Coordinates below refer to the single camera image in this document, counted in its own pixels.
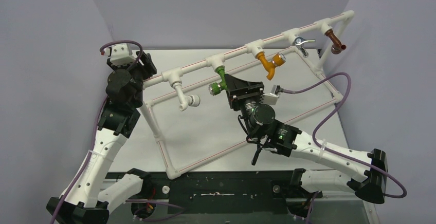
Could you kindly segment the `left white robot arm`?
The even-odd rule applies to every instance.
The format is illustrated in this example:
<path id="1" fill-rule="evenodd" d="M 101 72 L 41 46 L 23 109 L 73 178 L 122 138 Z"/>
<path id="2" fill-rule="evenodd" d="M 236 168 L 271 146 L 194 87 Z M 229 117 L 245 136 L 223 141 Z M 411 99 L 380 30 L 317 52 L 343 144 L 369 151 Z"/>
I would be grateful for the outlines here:
<path id="1" fill-rule="evenodd" d="M 147 172 L 131 169 L 121 180 L 103 190 L 107 173 L 140 117 L 144 81 L 157 73 L 149 53 L 137 52 L 107 60 L 113 70 L 107 78 L 106 98 L 96 122 L 94 141 L 81 168 L 59 197 L 46 208 L 51 223 L 107 223 L 110 213 L 130 197 L 146 198 L 152 183 Z"/>

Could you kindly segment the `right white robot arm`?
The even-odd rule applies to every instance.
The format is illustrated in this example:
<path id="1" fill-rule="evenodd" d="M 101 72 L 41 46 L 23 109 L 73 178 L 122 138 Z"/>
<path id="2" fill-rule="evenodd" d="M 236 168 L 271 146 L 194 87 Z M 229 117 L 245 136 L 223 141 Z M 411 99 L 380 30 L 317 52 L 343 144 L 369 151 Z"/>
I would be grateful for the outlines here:
<path id="1" fill-rule="evenodd" d="M 265 101 L 262 82 L 245 81 L 227 73 L 224 79 L 229 106 L 240 112 L 238 119 L 246 142 L 257 147 L 252 165 L 256 165 L 261 151 L 313 161 L 328 170 L 295 170 L 289 182 L 294 196 L 342 191 L 367 202 L 385 203 L 388 167 L 384 151 L 354 151 L 317 139 L 315 134 L 277 120 L 274 108 Z"/>

